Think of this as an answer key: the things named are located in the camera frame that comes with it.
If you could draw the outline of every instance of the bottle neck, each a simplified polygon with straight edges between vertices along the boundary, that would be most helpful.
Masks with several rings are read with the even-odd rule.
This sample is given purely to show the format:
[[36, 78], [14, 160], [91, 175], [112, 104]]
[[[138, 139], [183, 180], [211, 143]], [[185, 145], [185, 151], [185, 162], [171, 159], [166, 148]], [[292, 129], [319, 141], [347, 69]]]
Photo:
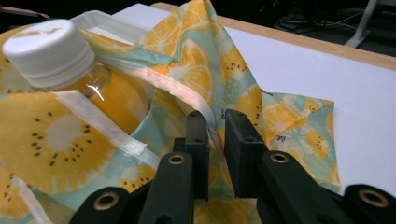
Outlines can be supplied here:
[[111, 79], [110, 71], [96, 62], [73, 82], [50, 88], [35, 88], [36, 91], [80, 91], [85, 97], [90, 98], [108, 85]]

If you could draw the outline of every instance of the screw hole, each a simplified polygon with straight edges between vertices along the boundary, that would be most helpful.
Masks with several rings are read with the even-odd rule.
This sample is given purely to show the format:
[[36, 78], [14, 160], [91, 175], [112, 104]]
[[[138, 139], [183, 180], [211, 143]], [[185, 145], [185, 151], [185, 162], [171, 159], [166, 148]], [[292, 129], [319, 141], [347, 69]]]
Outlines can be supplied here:
[[116, 192], [105, 192], [93, 202], [93, 207], [99, 211], [107, 210], [116, 205], [119, 200], [120, 196]]
[[168, 161], [171, 164], [178, 165], [184, 162], [184, 157], [180, 155], [174, 155], [169, 157]]
[[286, 163], [289, 161], [289, 158], [280, 153], [271, 154], [271, 160], [278, 162], [278, 163]]
[[385, 198], [382, 194], [370, 189], [361, 189], [359, 191], [359, 197], [361, 197], [364, 202], [375, 207], [389, 206], [389, 201], [387, 198]]

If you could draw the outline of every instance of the orange liquid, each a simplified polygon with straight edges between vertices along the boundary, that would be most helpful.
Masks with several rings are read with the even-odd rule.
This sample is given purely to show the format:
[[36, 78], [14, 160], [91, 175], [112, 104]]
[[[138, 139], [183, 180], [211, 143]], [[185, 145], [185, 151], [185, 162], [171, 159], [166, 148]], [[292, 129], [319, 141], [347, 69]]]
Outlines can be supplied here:
[[149, 99], [144, 89], [114, 70], [103, 66], [96, 68], [96, 74], [88, 74], [67, 89], [83, 90], [81, 93], [123, 131], [132, 133], [149, 111]]

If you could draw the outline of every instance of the white tabletop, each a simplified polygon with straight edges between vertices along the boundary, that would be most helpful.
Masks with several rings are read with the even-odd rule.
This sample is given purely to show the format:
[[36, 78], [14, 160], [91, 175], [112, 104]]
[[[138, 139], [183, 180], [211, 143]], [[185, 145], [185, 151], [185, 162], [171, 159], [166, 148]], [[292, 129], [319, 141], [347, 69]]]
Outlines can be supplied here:
[[[113, 16], [152, 28], [168, 14], [136, 4]], [[342, 192], [367, 184], [396, 196], [396, 71], [226, 29], [265, 91], [335, 101]]]

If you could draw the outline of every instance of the kiwi print fabric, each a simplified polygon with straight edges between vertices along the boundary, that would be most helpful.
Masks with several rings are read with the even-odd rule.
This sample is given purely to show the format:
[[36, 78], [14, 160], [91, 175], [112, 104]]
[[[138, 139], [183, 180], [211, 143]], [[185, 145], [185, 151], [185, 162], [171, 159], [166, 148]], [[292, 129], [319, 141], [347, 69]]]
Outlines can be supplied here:
[[[149, 152], [136, 157], [121, 150], [59, 93], [31, 93], [22, 79], [18, 85], [10, 81], [19, 75], [0, 55], [0, 190], [6, 195], [0, 197], [0, 223], [41, 217], [67, 223], [97, 189], [138, 189], [154, 178], [156, 158], [172, 150], [176, 137], [185, 136], [192, 110], [204, 115], [212, 137], [209, 201], [195, 200], [194, 223], [261, 223], [255, 200], [235, 199], [224, 165], [228, 108], [247, 114], [270, 149], [289, 152], [322, 187], [340, 189], [334, 103], [263, 91], [210, 1], [182, 5], [132, 46], [81, 32], [101, 63], [145, 88], [150, 110], [131, 136], [147, 144]], [[61, 124], [69, 129], [60, 129]], [[26, 182], [43, 212], [16, 193], [17, 179]]]

